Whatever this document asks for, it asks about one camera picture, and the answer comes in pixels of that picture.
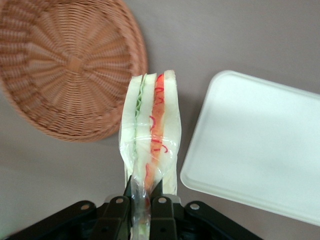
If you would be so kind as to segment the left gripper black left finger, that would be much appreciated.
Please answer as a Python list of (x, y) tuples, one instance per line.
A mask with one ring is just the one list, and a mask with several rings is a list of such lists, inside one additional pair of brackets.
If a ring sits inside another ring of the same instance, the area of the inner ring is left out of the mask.
[(76, 202), (7, 237), (6, 240), (128, 240), (130, 238), (131, 179), (122, 195), (97, 207)]

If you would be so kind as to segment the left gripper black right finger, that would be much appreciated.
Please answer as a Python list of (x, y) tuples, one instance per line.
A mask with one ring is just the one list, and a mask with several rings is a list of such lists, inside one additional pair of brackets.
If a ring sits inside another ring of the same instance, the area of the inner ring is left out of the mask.
[(261, 238), (202, 201), (182, 206), (164, 194), (159, 182), (151, 193), (150, 240), (260, 240)]

